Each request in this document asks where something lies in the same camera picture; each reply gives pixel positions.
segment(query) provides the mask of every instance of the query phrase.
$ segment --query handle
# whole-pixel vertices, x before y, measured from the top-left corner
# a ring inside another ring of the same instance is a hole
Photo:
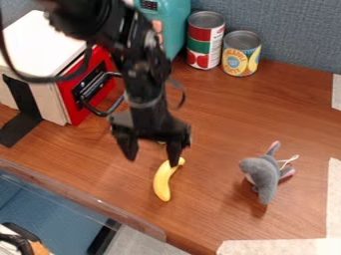
[[[104,73],[94,84],[94,87],[96,87],[98,84],[103,83],[106,79],[112,79],[113,77],[118,77],[121,78],[122,74],[120,73],[114,73],[114,72],[106,72]],[[113,105],[106,110],[105,112],[99,111],[98,109],[94,108],[91,106],[88,101],[85,99],[84,95],[80,96],[80,101],[82,105],[88,109],[91,113],[98,117],[107,117],[108,115],[112,114],[119,106],[120,104],[124,101],[125,97],[124,95],[120,95],[120,97],[113,103]]]

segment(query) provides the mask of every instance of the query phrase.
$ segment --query can label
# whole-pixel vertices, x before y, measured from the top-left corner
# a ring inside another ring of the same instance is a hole
[[[261,46],[251,50],[236,50],[225,46],[222,53],[222,68],[232,76],[252,75],[258,67]]]
[[[199,69],[211,69],[220,62],[225,25],[214,29],[188,27],[187,61]]]

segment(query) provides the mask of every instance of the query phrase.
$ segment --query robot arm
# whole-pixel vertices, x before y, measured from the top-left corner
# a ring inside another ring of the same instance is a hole
[[[168,111],[165,83],[171,74],[171,61],[161,48],[152,23],[122,0],[38,1],[47,8],[52,26],[88,42],[85,63],[94,44],[111,52],[125,80],[126,100],[130,104],[129,112],[109,117],[113,135],[124,155],[135,160],[139,138],[164,141],[170,166],[178,165],[182,150],[190,145],[190,126]],[[0,40],[0,47],[6,57],[1,41],[4,40]],[[30,80],[20,74],[19,77]]]

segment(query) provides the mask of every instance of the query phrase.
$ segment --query tin can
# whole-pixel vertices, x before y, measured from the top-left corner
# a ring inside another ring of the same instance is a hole
[[[188,18],[187,62],[194,68],[211,69],[220,62],[224,18],[215,12],[201,11]]]
[[[232,76],[245,77],[258,68],[261,42],[257,34],[239,30],[227,34],[223,40],[222,68]]]

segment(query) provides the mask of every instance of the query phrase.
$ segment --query yellow label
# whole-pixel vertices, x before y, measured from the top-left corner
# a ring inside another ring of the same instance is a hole
[[[233,48],[227,48],[222,54],[223,69],[232,76],[241,75],[247,68],[247,57]]]
[[[258,60],[259,60],[259,54],[260,54],[261,47],[259,46],[254,53],[252,54],[250,60],[248,61],[248,70],[252,73],[257,70],[258,67]]]

